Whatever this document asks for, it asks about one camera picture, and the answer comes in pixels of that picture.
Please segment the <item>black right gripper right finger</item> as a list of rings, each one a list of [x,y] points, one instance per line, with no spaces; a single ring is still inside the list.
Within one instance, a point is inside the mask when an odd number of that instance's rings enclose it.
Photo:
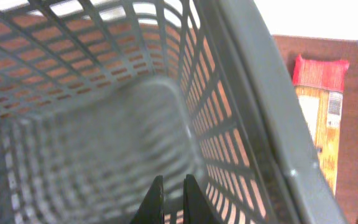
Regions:
[[[195,177],[187,174],[183,184],[183,222],[185,224],[219,224]]]

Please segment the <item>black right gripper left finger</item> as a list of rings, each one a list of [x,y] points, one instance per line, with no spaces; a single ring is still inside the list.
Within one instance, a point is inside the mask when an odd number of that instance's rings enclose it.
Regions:
[[[163,224],[164,223],[164,189],[163,176],[154,178],[138,211],[130,224]]]

